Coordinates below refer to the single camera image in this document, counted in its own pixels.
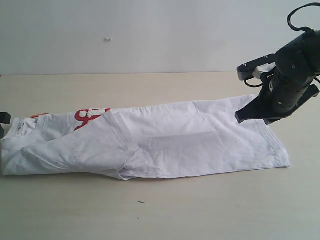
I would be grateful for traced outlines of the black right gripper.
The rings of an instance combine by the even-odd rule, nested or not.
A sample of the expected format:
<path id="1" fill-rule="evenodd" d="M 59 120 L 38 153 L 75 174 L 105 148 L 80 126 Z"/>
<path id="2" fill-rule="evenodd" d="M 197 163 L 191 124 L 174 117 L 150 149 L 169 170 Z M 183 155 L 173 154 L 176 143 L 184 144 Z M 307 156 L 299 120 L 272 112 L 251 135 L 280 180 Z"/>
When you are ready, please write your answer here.
<path id="1" fill-rule="evenodd" d="M 319 95 L 319 88 L 312 81 L 311 77 L 298 81 L 275 71 L 258 97 L 235 112 L 237 122 L 264 120 L 266 124 L 272 124 L 291 116 L 308 100 Z"/>

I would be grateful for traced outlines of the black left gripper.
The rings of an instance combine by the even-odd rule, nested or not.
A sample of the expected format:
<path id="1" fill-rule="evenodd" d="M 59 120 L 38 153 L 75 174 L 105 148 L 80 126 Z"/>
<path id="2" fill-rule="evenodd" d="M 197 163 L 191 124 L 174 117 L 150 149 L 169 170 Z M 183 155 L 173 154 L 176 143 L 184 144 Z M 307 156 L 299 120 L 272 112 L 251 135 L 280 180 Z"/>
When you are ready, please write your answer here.
<path id="1" fill-rule="evenodd" d="M 0 138 L 2 139 L 5 135 L 5 130 L 2 127 L 4 125 L 11 124 L 11 115 L 8 112 L 0 112 Z"/>

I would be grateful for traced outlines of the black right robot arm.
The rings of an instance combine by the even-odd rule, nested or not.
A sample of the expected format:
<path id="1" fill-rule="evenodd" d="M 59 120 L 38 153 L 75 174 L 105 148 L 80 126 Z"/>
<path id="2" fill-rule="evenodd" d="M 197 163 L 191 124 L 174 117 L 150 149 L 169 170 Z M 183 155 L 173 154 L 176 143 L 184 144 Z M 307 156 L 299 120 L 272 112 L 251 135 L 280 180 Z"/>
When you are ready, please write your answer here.
<path id="1" fill-rule="evenodd" d="M 276 53 L 237 67 L 240 81 L 261 80 L 258 96 L 235 113 L 238 123 L 263 120 L 267 125 L 291 116 L 320 93 L 320 33 L 304 33 Z"/>

